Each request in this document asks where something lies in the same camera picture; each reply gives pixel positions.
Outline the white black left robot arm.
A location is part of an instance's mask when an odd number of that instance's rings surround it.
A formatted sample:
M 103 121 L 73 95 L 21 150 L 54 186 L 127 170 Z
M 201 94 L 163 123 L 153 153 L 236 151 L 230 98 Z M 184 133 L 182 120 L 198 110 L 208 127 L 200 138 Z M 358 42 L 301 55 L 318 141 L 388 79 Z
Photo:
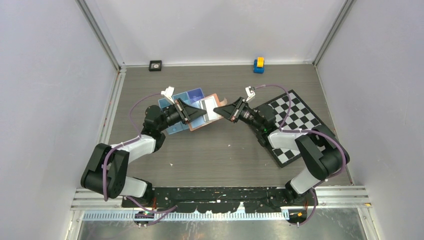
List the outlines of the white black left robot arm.
M 152 184 L 127 175 L 129 164 L 142 156 L 157 152 L 168 127 L 182 122 L 189 124 L 206 115 L 207 111 L 185 103 L 178 98 L 166 109 L 151 105 L 145 110 L 143 128 L 138 135 L 125 142 L 97 144 L 80 179 L 80 185 L 103 195 L 105 201 L 118 196 L 134 197 L 141 207 L 153 202 Z

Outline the orange leather card holder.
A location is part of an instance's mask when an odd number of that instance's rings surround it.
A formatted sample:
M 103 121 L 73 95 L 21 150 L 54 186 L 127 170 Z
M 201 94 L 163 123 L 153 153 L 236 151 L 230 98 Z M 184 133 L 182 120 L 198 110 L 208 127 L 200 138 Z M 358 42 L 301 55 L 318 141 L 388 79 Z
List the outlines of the orange leather card holder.
M 223 117 L 221 115 L 214 112 L 214 108 L 225 106 L 227 103 L 228 100 L 226 98 L 219 100 L 219 97 L 216 93 L 191 103 L 190 106 L 205 110 L 206 114 L 200 117 L 196 117 L 192 122 L 190 122 L 188 124 L 189 130 L 195 131 L 201 127 L 222 119 Z

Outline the white striped card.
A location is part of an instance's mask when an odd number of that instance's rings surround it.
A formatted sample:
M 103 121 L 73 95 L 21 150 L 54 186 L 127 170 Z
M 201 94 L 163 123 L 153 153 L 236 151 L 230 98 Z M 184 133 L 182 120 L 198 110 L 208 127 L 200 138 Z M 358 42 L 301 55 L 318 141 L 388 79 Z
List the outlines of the white striped card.
M 218 104 L 214 97 L 205 98 L 203 100 L 200 100 L 199 103 L 201 109 L 206 111 L 206 114 L 203 115 L 203 119 L 205 122 L 215 121 L 220 118 L 220 115 L 214 112 L 214 109 L 218 107 Z

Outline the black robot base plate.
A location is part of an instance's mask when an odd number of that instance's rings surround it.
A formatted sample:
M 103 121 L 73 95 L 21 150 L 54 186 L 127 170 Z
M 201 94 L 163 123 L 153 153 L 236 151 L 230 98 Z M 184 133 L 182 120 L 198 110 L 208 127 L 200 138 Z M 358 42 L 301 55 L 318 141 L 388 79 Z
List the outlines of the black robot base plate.
M 281 207 L 305 208 L 314 205 L 311 193 L 297 198 L 289 197 L 284 187 L 156 187 L 147 198 L 138 202 L 144 207 L 155 206 L 160 211 L 176 206 L 177 213 L 205 214 L 234 213 L 243 207 L 244 212 L 277 213 Z

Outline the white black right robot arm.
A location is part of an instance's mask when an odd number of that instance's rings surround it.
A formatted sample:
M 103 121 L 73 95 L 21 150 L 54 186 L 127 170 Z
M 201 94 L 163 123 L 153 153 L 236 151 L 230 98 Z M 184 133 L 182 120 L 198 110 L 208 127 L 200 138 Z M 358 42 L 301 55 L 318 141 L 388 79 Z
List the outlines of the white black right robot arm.
M 320 124 L 312 129 L 285 129 L 276 125 L 276 113 L 270 105 L 251 108 L 240 97 L 235 102 L 213 110 L 226 120 L 242 121 L 256 131 L 263 147 L 298 151 L 305 168 L 285 184 L 282 194 L 291 205 L 299 205 L 306 192 L 346 169 L 350 156 L 328 127 Z

